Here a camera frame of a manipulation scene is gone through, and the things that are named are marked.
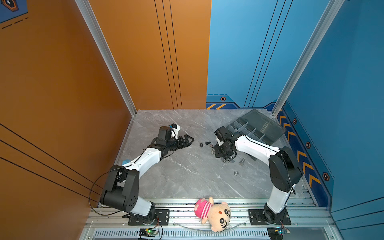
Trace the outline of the aluminium corner post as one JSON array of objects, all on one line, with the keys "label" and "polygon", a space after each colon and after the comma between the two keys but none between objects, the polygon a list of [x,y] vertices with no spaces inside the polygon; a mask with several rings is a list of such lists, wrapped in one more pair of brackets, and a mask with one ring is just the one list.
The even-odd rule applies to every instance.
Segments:
[{"label": "aluminium corner post", "polygon": [[331,26],[344,2],[345,0],[331,0],[327,4],[327,7],[325,8],[297,64],[295,65],[281,94],[279,95],[279,98],[276,101],[276,104],[272,110],[272,115],[274,117],[277,117],[280,110],[283,108],[284,103],[287,101],[289,95],[291,94],[295,85],[299,81],[302,73],[310,62],[312,56],[314,55],[316,49],[318,48],[319,44],[327,33],[329,27]]},{"label": "aluminium corner post", "polygon": [[86,22],[86,25],[101,53],[103,60],[110,71],[111,76],[131,114],[132,117],[136,117],[137,109],[132,100],[132,97],[128,91],[126,83],[122,77],[122,74],[119,70],[119,67],[114,59],[114,56],[110,50],[110,47],[107,43],[107,40],[103,34],[103,31],[100,27],[100,24],[97,20],[97,17],[92,9],[92,6],[89,1],[86,0],[75,0],[75,3],[78,6],[78,9],[81,12],[83,19]]}]

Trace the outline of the aluminium rail frame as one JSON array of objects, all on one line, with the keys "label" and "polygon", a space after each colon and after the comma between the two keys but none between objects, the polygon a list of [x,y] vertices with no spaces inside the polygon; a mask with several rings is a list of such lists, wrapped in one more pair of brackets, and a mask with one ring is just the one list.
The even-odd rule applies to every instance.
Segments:
[{"label": "aluminium rail frame", "polygon": [[82,240],[340,240],[330,213],[310,197],[268,208],[262,198],[151,199],[152,215],[94,209]]}]

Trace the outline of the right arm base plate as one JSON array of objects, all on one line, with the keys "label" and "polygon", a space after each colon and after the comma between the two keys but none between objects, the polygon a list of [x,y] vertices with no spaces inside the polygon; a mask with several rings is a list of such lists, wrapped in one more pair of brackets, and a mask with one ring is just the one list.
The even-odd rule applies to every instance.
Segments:
[{"label": "right arm base plate", "polygon": [[291,218],[288,214],[288,208],[284,208],[278,214],[275,214],[271,210],[250,209],[248,210],[248,214],[252,226],[281,224],[289,226],[292,224]]}]

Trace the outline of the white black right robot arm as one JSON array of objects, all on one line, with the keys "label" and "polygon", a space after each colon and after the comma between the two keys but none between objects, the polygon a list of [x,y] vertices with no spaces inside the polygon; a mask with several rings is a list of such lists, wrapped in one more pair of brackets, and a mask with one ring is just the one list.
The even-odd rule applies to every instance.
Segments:
[{"label": "white black right robot arm", "polygon": [[234,159],[238,152],[246,153],[269,167],[273,189],[264,206],[264,221],[270,225],[282,223],[288,214],[287,202],[300,182],[304,171],[296,161],[289,147],[273,147],[242,135],[231,133],[226,128],[215,131],[217,143],[214,146],[216,158]]}]

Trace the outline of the aluminium corner post left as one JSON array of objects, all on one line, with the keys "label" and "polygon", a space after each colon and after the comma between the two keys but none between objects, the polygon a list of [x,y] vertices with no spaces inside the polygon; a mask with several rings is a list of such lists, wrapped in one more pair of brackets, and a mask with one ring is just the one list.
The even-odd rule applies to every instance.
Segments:
[{"label": "aluminium corner post left", "polygon": [[86,0],[75,0],[75,3],[78,6],[78,9],[81,12],[83,19],[86,22],[86,25],[101,53],[103,60],[110,71],[111,76],[131,114],[132,117],[136,117],[137,109],[132,100],[132,97],[128,91],[126,83],[122,77],[122,74],[119,70],[119,67],[114,59],[114,56],[110,50],[110,47],[107,43],[107,40],[103,34],[103,31],[100,27],[100,24],[97,20],[97,17],[92,9],[92,6],[89,1]]}]

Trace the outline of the green circuit board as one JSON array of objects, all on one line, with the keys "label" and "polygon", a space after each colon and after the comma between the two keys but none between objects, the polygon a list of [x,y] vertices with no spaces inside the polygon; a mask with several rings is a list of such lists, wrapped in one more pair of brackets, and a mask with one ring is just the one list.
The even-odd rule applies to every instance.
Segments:
[{"label": "green circuit board", "polygon": [[158,236],[159,231],[156,229],[143,229],[139,230],[139,239],[154,239]]},{"label": "green circuit board", "polygon": [[271,240],[283,240],[284,236],[290,234],[291,231],[287,229],[270,229],[268,228],[268,235]]}]

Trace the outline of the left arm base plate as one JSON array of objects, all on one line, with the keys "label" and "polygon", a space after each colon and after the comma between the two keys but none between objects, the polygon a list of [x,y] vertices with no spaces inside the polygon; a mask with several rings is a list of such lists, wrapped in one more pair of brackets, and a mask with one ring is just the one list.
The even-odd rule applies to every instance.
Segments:
[{"label": "left arm base plate", "polygon": [[131,214],[129,218],[129,226],[155,226],[160,224],[162,226],[167,226],[170,219],[170,210],[169,209],[155,209],[150,212],[147,216],[141,216],[138,214]]}]

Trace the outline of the right green circuit board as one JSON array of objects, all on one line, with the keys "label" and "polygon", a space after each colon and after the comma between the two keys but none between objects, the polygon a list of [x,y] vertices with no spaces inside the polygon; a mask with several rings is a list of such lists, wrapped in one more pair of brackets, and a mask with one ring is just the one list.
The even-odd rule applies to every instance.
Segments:
[{"label": "right green circuit board", "polygon": [[271,240],[283,240],[284,236],[290,234],[291,231],[287,229],[270,229],[268,228],[268,235]]}]

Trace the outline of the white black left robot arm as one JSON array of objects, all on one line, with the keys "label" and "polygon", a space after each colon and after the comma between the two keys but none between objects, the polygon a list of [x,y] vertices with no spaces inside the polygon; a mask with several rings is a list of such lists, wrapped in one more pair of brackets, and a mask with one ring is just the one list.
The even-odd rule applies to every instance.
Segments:
[{"label": "white black left robot arm", "polygon": [[149,225],[155,221],[153,202],[139,196],[140,178],[153,165],[169,157],[168,152],[189,147],[195,139],[189,135],[178,138],[154,138],[142,154],[127,165],[114,165],[108,172],[100,202],[104,206],[137,216]]}]

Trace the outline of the pink plush doll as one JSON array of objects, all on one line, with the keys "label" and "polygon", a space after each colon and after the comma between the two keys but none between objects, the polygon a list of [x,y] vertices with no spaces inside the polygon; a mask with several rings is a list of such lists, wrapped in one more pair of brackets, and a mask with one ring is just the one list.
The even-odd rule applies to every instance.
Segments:
[{"label": "pink plush doll", "polygon": [[215,204],[212,197],[199,199],[194,206],[195,215],[201,220],[201,224],[209,223],[213,232],[222,232],[230,224],[232,211],[225,202]]}]

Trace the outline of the grey plastic organizer box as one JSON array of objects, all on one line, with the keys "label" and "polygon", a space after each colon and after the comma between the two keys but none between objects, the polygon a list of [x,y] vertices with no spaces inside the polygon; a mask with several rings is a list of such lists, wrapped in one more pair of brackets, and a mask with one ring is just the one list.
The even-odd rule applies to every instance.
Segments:
[{"label": "grey plastic organizer box", "polygon": [[239,132],[249,139],[269,146],[282,148],[288,145],[286,130],[268,110],[251,110],[230,123],[228,130],[233,134]]}]

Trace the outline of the left green circuit board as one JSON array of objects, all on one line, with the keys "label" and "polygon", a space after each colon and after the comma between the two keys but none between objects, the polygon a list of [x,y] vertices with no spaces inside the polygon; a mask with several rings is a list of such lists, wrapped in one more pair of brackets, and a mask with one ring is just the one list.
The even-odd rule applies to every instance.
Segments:
[{"label": "left green circuit board", "polygon": [[159,231],[156,229],[143,229],[139,230],[139,239],[154,239],[158,236]]}]

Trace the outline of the aluminium corner post right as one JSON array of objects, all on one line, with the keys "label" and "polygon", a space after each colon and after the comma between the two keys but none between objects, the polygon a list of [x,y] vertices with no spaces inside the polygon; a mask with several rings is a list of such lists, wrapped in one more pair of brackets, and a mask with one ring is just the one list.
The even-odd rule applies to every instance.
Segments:
[{"label": "aluminium corner post right", "polygon": [[284,103],[287,101],[289,95],[291,94],[295,85],[299,81],[302,73],[310,62],[312,56],[314,55],[316,49],[318,48],[319,44],[327,33],[329,27],[331,26],[344,2],[345,0],[331,0],[327,4],[327,7],[325,8],[297,64],[295,65],[281,94],[279,95],[279,98],[276,101],[276,104],[272,110],[272,115],[274,117],[277,117],[280,110],[283,108]]}]

